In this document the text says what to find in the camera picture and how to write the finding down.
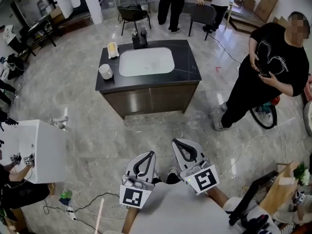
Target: black countertop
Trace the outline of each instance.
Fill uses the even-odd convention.
[[[107,48],[103,48],[99,67],[109,64],[114,75],[105,80],[97,73],[96,91],[111,93],[116,91],[129,91],[132,89],[156,87],[166,83],[183,83],[201,81],[201,76],[187,40],[161,40],[149,42],[149,48],[166,47],[172,52],[175,62],[173,71],[165,74],[124,77],[119,73],[119,57],[108,59]],[[132,50],[133,44],[119,45],[119,56],[127,50]]]

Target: marble floor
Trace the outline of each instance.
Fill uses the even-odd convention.
[[[47,198],[50,206],[59,207],[63,188],[79,192],[80,206],[105,192],[119,194],[119,185],[130,159],[153,150],[156,169],[162,178],[171,165],[176,164],[171,141],[174,137],[187,138],[200,143],[205,155],[216,165],[220,174],[229,170],[249,140],[252,140],[240,160],[224,174],[220,189],[228,196],[242,196],[243,187],[276,168],[277,162],[294,159],[307,161],[312,139],[307,135],[302,118],[301,97],[281,96],[277,106],[278,128],[264,130],[250,114],[224,132],[212,129],[213,117],[221,116],[219,105],[226,101],[238,77],[238,63],[232,60],[218,42],[211,37],[204,41],[201,24],[194,23],[188,37],[190,18],[180,17],[179,34],[168,34],[168,25],[159,26],[157,15],[151,14],[152,29],[148,41],[187,39],[194,53],[202,81],[185,114],[181,112],[137,115],[122,120],[110,105],[95,91],[98,64],[103,47],[111,41],[130,43],[133,25],[122,24],[116,18],[105,20],[71,32],[56,40],[57,47],[48,44],[38,55],[30,58],[30,65],[19,87],[19,98],[11,109],[17,120],[41,119],[61,116],[68,107],[67,126],[67,179],[57,184],[55,196]],[[233,58],[242,61],[248,54],[248,38],[229,27],[213,33]],[[104,208],[99,231],[120,231],[127,209],[118,204],[118,198],[104,197]],[[98,213],[100,198],[87,209]],[[39,202],[23,207],[29,228],[38,234],[92,234],[95,231],[81,222],[74,222],[66,213],[51,210],[45,215]],[[77,218],[95,226],[97,216],[85,210]]]

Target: black shoe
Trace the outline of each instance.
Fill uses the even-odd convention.
[[[178,33],[178,32],[180,32],[180,28],[177,28],[175,31],[172,31],[172,30],[169,30],[169,33],[170,34],[175,34],[175,33]]]
[[[209,34],[211,34],[213,31],[211,29],[209,29],[206,25],[203,26],[203,31],[205,31],[206,33],[208,32]]]

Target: power strip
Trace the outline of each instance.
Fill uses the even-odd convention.
[[[74,209],[72,207],[66,207],[66,210],[67,211],[74,211]],[[68,212],[68,215],[70,216],[70,218],[75,221],[76,220],[76,216],[75,216],[75,213],[71,213],[71,212]]]

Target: white basin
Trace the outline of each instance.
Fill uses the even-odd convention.
[[[129,50],[121,54],[119,61],[119,73],[125,77],[165,74],[174,68],[174,59],[168,48]]]

